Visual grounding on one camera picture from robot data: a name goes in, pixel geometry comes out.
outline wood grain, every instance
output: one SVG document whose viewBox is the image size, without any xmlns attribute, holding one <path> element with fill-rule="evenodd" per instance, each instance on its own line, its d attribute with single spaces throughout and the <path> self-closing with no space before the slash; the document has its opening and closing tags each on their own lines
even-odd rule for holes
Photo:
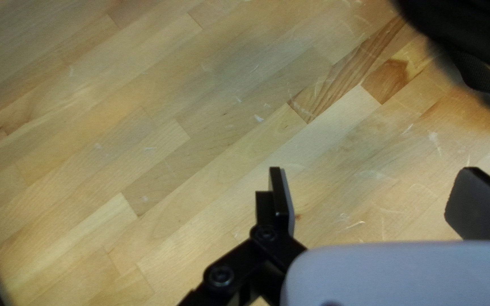
<svg viewBox="0 0 490 306">
<path fill-rule="evenodd" d="M 390 0 L 0 0 L 0 292 L 173 305 L 285 168 L 307 247 L 457 240 L 490 110 Z M 257 301 L 255 306 L 266 306 Z"/>
</svg>

